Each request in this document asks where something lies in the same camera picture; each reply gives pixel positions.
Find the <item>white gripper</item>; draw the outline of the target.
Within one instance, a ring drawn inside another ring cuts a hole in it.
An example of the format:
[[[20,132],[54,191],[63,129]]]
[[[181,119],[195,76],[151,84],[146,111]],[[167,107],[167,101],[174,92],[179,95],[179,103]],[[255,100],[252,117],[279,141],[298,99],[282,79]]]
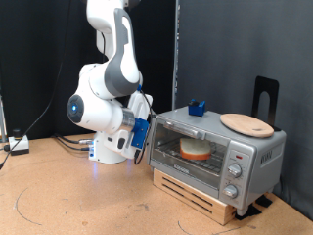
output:
[[[137,159],[143,152],[148,134],[148,117],[153,98],[135,91],[126,108],[114,104],[117,125],[104,132],[104,146],[113,152],[115,160]]]

